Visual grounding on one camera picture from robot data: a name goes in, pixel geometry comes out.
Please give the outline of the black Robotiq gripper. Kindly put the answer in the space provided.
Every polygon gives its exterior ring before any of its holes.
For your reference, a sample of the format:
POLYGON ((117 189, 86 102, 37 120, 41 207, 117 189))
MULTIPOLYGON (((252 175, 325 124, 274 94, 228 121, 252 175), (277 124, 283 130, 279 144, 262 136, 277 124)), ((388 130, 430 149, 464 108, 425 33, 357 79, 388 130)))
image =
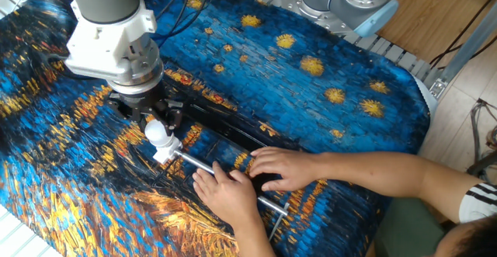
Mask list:
POLYGON ((166 99, 166 90, 162 82, 138 94, 123 94, 112 91, 107 97, 107 105, 125 120, 143 124, 149 108, 153 108, 153 116, 167 132, 173 132, 182 120, 183 103, 166 99))

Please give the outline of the person's left hand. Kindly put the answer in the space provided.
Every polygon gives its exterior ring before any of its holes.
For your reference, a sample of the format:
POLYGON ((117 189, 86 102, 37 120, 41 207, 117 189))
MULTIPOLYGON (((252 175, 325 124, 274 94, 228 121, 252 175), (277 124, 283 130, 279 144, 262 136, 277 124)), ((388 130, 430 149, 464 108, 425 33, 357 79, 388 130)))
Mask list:
POLYGON ((265 231, 250 179, 238 170, 224 172, 216 161, 213 170, 213 175, 202 169, 193 173, 193 188, 203 203, 234 231, 265 231))

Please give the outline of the person's right hand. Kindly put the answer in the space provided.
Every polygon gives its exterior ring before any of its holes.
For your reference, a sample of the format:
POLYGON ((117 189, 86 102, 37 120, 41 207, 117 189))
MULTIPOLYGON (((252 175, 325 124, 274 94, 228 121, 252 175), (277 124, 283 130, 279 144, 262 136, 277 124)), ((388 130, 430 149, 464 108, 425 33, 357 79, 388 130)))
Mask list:
POLYGON ((282 148, 266 147, 251 153, 255 158, 249 175, 255 178, 261 174, 277 174, 274 179, 262 184, 262 191, 295 191, 319 180, 319 169, 326 160, 326 154, 310 154, 282 148))

